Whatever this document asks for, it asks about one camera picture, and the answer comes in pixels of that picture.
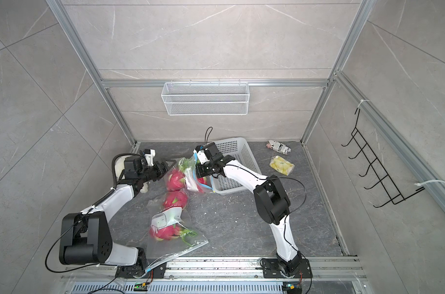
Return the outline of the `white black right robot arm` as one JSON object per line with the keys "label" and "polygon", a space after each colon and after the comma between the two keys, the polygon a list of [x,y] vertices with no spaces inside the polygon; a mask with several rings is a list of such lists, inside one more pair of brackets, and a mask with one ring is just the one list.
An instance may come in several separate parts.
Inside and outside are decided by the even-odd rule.
{"label": "white black right robot arm", "polygon": [[291,224],[291,201],[282,185],[281,178],[256,173],[233,156],[222,154],[215,143],[198,145],[195,174],[198,178],[221,175],[234,180],[254,195],[259,216],[269,224],[276,243],[279,271],[285,277],[293,277],[304,259],[295,244]]}

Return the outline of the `yellow crumpled snack packet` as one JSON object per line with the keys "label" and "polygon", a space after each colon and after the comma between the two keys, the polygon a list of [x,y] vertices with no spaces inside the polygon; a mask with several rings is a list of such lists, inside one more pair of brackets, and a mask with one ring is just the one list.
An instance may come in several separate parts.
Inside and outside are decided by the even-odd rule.
{"label": "yellow crumpled snack packet", "polygon": [[278,173],[289,176],[293,171],[295,165],[285,160],[281,156],[275,156],[270,160],[270,167]]}

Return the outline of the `pink dragon fruit lower near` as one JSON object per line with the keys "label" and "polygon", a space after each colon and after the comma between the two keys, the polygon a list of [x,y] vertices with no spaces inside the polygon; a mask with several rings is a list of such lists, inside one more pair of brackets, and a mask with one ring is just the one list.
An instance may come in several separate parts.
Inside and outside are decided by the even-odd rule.
{"label": "pink dragon fruit lower near", "polygon": [[149,233],[150,236],[157,241],[172,241],[181,239],[182,242],[188,246],[192,246],[188,241],[188,238],[198,236],[196,231],[187,229],[179,224],[169,225],[161,229],[158,229],[157,227],[151,227]]}

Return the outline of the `clear zip-top bag near rail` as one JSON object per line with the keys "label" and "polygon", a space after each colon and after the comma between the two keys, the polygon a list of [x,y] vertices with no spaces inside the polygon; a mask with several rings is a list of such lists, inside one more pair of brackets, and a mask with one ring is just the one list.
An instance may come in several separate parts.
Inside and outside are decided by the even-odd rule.
{"label": "clear zip-top bag near rail", "polygon": [[188,191],[182,189],[166,192],[149,202],[150,226],[146,256],[150,268],[208,244],[206,236],[192,224],[187,210],[189,201]]}

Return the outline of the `white red toy car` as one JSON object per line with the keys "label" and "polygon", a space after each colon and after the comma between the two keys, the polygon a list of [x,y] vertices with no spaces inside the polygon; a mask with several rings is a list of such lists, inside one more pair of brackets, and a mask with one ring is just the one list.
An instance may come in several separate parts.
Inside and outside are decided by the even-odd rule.
{"label": "white red toy car", "polygon": [[277,142],[275,140],[269,140],[267,142],[267,148],[274,150],[277,153],[280,154],[289,154],[291,152],[291,148],[288,147],[286,144],[283,144],[281,142]]}

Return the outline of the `pink dragon fruit in bag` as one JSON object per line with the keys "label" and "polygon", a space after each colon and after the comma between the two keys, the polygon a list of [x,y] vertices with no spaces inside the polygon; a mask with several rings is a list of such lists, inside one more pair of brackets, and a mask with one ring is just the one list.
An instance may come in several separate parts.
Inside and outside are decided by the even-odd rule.
{"label": "pink dragon fruit in bag", "polygon": [[186,187],[186,179],[183,172],[172,169],[165,176],[165,183],[168,191],[179,191]]}

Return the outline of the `clear zip-top bag blue seal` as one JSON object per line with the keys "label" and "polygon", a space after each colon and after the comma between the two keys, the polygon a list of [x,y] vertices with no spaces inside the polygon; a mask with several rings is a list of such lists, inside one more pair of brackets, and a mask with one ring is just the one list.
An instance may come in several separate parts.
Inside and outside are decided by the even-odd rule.
{"label": "clear zip-top bag blue seal", "polygon": [[196,165],[195,156],[191,158],[177,158],[175,160],[177,161],[177,163],[175,164],[173,169],[178,169],[185,175],[186,187],[184,189],[186,189],[191,193],[199,193],[199,194],[214,192],[213,188],[211,187],[209,177],[197,178],[195,172],[195,165]]}

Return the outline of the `white perforated plastic basket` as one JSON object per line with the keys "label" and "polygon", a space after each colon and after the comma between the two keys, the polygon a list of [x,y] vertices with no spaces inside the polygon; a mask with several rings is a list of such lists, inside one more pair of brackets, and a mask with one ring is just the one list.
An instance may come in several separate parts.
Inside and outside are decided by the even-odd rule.
{"label": "white perforated plastic basket", "polygon": [[[250,149],[249,143],[245,138],[234,137],[218,140],[215,141],[215,145],[224,156],[232,156],[238,161],[238,164],[231,162],[229,164],[230,169],[235,169],[234,165],[243,166],[243,169],[246,171],[242,171],[241,173],[245,178],[249,178],[248,170],[250,170],[254,175],[256,173],[259,175],[262,174],[253,152]],[[210,180],[212,189],[217,194],[227,195],[246,190],[246,188],[239,182],[222,175],[218,176],[217,178],[211,177]]]}

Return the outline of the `pink dragon fruit upper near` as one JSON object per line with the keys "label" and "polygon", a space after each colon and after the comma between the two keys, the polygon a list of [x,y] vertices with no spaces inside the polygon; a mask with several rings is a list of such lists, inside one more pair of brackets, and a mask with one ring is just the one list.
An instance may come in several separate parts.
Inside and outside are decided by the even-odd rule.
{"label": "pink dragon fruit upper near", "polygon": [[185,209],[189,202],[189,196],[184,190],[180,191],[170,191],[165,195],[165,200],[163,203],[164,209],[169,209],[173,207],[181,207]]}

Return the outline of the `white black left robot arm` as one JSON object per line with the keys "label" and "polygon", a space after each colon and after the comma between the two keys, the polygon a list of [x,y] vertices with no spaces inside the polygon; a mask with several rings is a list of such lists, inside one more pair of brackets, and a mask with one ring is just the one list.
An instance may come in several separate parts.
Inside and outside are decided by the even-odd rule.
{"label": "white black left robot arm", "polygon": [[113,186],[97,202],[63,218],[59,238],[59,261],[63,265],[107,265],[118,268],[116,276],[130,278],[146,274],[144,249],[113,241],[108,223],[149,181],[159,181],[176,162],[155,161],[151,154],[123,153],[112,160]]}

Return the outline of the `white plush toy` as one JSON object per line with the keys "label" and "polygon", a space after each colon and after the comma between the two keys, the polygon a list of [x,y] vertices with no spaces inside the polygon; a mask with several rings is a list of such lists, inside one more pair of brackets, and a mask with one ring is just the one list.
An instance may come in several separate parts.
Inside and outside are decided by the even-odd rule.
{"label": "white plush toy", "polygon": [[[125,179],[125,176],[123,174],[124,161],[125,161],[125,159],[127,159],[129,157],[130,157],[130,155],[120,156],[115,160],[115,163],[113,164],[113,166],[114,166],[116,182],[118,182],[119,180]],[[148,183],[144,183],[143,187],[139,190],[139,192],[141,194],[147,193],[148,192]]]}

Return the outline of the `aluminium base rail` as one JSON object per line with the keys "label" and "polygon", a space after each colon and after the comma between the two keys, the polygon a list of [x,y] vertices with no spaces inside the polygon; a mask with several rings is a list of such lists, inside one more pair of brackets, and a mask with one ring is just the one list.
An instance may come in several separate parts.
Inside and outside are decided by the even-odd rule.
{"label": "aluminium base rail", "polygon": [[307,257],[292,276],[268,257],[180,257],[142,278],[92,267],[64,275],[63,294],[370,294],[357,257]]}

